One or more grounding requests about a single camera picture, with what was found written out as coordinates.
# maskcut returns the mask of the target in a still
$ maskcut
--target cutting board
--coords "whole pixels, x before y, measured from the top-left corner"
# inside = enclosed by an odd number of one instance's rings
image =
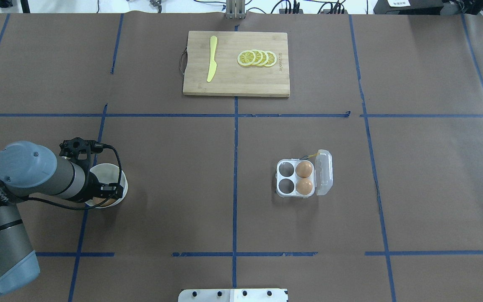
[[[217,37],[217,71],[208,83],[211,36]],[[239,65],[238,54],[251,49],[274,52],[278,57],[277,63],[272,67]],[[288,35],[190,31],[183,92],[194,96],[289,97]]]

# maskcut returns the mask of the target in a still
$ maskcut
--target yellow knife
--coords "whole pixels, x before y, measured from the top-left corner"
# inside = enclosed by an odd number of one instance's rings
[[[217,48],[217,37],[210,37],[210,67],[208,67],[208,82],[211,82],[217,69],[217,63],[215,62],[215,49]]]

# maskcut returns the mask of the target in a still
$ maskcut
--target metal bracket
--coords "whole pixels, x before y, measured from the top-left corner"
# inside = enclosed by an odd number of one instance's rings
[[[227,19],[245,19],[245,0],[226,0]]]
[[[184,290],[178,302],[288,302],[286,289]]]

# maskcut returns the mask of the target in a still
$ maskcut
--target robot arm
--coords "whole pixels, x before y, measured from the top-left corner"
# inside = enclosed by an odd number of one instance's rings
[[[105,198],[94,207],[101,206],[110,198],[120,198],[122,168],[117,151],[109,145],[75,138],[63,141],[60,156],[48,148],[27,141],[12,143],[0,152],[0,296],[17,290],[33,281],[40,273],[35,251],[23,226],[17,203],[32,193],[54,195],[61,199],[84,203],[93,197]],[[102,184],[89,172],[92,155],[104,148],[113,149],[119,161],[118,183]]]

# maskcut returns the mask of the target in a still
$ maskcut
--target white label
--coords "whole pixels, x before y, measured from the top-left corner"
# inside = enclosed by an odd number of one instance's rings
[[[409,0],[387,0],[392,8],[402,8],[404,6],[410,6]]]

